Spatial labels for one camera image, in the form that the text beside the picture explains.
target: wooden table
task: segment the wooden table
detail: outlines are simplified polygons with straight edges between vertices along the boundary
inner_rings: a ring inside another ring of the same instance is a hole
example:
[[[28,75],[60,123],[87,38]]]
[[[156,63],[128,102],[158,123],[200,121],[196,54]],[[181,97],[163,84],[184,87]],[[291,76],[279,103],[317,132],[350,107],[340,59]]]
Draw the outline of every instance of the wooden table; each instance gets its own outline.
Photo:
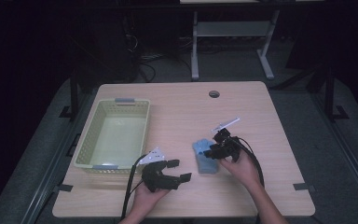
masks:
[[[219,91],[212,98],[210,91]],[[257,156],[265,176],[266,190],[284,216],[311,216],[314,205],[304,183],[268,90],[262,82],[190,82],[103,85],[90,114],[100,99],[144,98],[151,101],[146,150],[159,147],[166,160],[180,160],[179,167],[164,169],[165,175],[192,173],[190,182],[163,198],[150,217],[248,217],[257,214],[247,190],[223,167],[216,175],[201,175],[192,143],[212,140],[211,129],[236,117],[228,127],[232,136],[245,139]],[[85,128],[90,125],[90,117]],[[68,168],[64,185],[53,208],[56,217],[120,217],[127,175],[96,175]],[[140,177],[137,175],[134,184]]]

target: wrist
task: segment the wrist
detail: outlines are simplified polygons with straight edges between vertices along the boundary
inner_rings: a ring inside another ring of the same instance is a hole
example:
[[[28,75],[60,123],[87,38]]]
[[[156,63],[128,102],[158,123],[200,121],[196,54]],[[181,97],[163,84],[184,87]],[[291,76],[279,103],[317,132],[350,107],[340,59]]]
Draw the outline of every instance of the wrist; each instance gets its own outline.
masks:
[[[139,209],[131,209],[129,214],[124,218],[120,224],[138,224],[145,219],[147,213]]]

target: blue object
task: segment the blue object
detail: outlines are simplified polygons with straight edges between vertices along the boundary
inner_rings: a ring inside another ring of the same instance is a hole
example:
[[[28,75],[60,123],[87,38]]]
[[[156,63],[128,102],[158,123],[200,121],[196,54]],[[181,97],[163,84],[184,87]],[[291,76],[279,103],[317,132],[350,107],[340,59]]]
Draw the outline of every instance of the blue object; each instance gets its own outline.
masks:
[[[193,149],[196,153],[197,164],[199,165],[200,174],[216,174],[217,161],[211,158],[206,158],[203,154],[204,151],[209,150],[209,146],[213,145],[212,141],[208,139],[201,139],[193,143]]]

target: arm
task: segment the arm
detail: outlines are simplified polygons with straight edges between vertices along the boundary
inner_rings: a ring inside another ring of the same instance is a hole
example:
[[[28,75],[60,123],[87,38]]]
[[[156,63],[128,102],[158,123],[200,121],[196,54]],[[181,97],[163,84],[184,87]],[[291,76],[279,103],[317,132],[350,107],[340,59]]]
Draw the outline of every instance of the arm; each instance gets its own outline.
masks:
[[[132,209],[126,218],[121,220],[120,224],[138,224],[149,214],[156,206],[158,201],[167,195],[170,191],[167,189],[157,189],[156,192],[150,192],[145,183],[142,183],[135,190]]]
[[[288,223],[261,185],[258,179],[258,172],[252,160],[245,152],[241,151],[240,158],[237,162],[222,159],[220,160],[220,164],[248,189],[255,202],[262,223]]]

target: yellow basket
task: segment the yellow basket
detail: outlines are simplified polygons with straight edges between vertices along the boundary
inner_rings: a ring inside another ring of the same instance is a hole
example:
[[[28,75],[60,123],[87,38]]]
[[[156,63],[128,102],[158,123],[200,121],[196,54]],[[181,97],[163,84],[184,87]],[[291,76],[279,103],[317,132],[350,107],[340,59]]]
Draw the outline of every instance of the yellow basket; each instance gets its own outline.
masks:
[[[75,167],[99,174],[129,173],[145,149],[149,110],[146,99],[101,100],[82,133]]]

